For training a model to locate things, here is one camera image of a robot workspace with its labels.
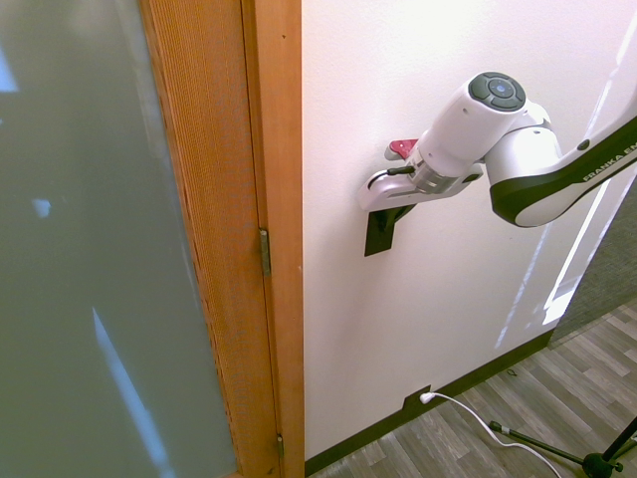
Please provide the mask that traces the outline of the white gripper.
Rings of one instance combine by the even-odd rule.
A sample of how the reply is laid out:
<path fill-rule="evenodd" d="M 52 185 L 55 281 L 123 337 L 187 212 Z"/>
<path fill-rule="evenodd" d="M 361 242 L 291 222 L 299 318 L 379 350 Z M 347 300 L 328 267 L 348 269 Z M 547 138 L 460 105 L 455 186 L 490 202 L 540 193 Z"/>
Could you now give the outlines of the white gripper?
<path fill-rule="evenodd" d="M 381 170 L 372 175 L 358 190 L 357 201 L 360 207 L 396 207 L 372 212 L 373 228 L 388 231 L 393 223 L 399 221 L 413 208 L 413 204 L 453 197 L 484 174 L 480 164 L 474 164 L 468 174 L 442 193 L 424 193 L 418 189 L 407 174 L 388 175 Z"/>

